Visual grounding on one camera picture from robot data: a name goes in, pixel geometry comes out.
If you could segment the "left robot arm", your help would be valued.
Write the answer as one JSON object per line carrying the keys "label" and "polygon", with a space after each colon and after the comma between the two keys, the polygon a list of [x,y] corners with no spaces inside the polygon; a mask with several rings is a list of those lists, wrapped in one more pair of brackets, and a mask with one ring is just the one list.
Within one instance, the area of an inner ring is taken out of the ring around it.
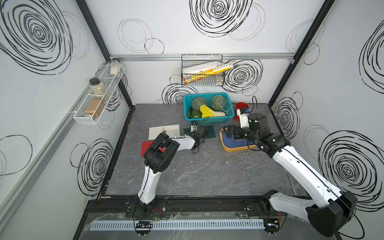
{"label": "left robot arm", "polygon": [[144,153],[145,175],[137,194],[139,207],[145,208],[154,201],[160,176],[168,168],[176,152],[197,151],[208,134],[207,128],[199,126],[182,137],[170,137],[166,133],[160,133],[156,137]]}

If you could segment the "dark green envelope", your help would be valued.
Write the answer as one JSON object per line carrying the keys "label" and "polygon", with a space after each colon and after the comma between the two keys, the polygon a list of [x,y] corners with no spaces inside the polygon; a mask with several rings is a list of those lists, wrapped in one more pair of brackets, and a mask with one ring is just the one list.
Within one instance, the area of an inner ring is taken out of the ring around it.
{"label": "dark green envelope", "polygon": [[[216,137],[213,125],[207,125],[207,126],[204,126],[204,128],[208,131],[208,134],[205,136],[205,139],[211,139]],[[183,132],[184,134],[190,134],[191,128],[184,128]]]}

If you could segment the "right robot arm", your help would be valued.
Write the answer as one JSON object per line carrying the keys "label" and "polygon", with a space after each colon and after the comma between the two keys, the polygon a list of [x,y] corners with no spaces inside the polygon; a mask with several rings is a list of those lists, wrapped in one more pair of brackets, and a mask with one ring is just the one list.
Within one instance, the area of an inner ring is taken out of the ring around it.
{"label": "right robot arm", "polygon": [[325,237],[334,235],[354,216],[357,197],[320,175],[282,134],[273,134],[263,114],[244,115],[240,117],[240,125],[227,125],[223,131],[227,138],[246,140],[266,153],[286,169],[311,197],[305,200],[269,191],[265,196],[274,211],[309,222]]}

